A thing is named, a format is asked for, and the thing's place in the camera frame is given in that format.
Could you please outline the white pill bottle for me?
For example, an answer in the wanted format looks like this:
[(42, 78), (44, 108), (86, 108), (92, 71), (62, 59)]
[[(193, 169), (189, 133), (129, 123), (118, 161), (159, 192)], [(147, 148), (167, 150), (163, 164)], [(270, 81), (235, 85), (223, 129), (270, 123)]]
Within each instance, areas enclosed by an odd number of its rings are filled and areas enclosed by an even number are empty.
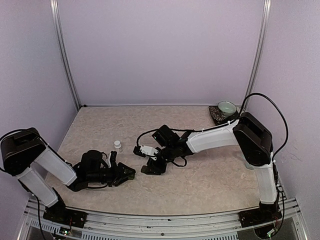
[(122, 143), (119, 140), (114, 141), (114, 148), (118, 153), (123, 151)]

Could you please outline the green pill organizer box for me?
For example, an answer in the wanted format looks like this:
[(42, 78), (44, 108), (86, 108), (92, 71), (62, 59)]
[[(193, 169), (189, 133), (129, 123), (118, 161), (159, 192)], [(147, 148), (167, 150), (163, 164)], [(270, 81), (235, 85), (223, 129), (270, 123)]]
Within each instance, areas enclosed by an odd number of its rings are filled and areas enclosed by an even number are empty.
[(135, 179), (135, 174), (131, 174), (127, 177), (128, 180), (134, 180)]

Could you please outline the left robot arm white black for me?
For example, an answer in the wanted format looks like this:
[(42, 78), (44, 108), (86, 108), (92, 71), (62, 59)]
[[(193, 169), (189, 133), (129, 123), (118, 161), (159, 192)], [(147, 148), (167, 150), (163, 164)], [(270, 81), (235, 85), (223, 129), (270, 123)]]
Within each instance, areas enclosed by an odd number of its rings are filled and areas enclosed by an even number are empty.
[(98, 150), (85, 152), (75, 165), (64, 160), (40, 136), (36, 128), (17, 129), (0, 138), (3, 161), (1, 171), (18, 179), (20, 184), (45, 205), (47, 218), (63, 223), (70, 218), (70, 211), (58, 192), (50, 187), (34, 165), (39, 165), (73, 192), (117, 187), (132, 180), (136, 171), (116, 162), (117, 152), (110, 154)]

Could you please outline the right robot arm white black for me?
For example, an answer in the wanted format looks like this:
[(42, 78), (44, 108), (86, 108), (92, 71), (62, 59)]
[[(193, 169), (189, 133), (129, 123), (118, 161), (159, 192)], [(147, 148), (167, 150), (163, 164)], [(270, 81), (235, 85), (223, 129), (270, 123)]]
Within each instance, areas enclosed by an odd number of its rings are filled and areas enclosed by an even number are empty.
[(147, 164), (141, 169), (146, 175), (165, 173), (168, 163), (175, 159), (185, 159), (195, 153), (226, 146), (239, 146), (245, 161), (256, 175), (259, 189), (259, 206), (253, 210), (239, 213), (242, 224), (266, 222), (284, 217), (285, 209), (279, 206), (279, 199), (284, 193), (278, 187), (278, 171), (272, 133), (251, 113), (240, 110), (237, 117), (226, 123), (202, 130), (178, 129), (162, 125), (150, 133), (160, 145), (158, 148), (140, 145), (133, 153), (143, 158), (148, 157)]

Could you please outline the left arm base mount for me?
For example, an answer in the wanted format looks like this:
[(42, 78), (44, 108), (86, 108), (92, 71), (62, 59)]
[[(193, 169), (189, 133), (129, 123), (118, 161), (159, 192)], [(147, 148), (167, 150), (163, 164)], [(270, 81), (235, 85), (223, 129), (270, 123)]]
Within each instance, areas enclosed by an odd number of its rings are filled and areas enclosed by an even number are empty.
[(82, 229), (86, 223), (87, 215), (84, 211), (50, 207), (45, 209), (43, 218), (69, 227)]

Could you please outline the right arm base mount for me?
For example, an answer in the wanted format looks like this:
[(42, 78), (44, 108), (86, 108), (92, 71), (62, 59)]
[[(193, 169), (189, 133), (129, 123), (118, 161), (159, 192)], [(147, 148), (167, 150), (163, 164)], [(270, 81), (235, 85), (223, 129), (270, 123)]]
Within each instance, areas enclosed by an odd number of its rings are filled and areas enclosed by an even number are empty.
[(270, 212), (260, 210), (259, 208), (240, 211), (238, 213), (239, 221), (242, 228), (251, 227), (274, 221), (282, 218), (281, 211)]

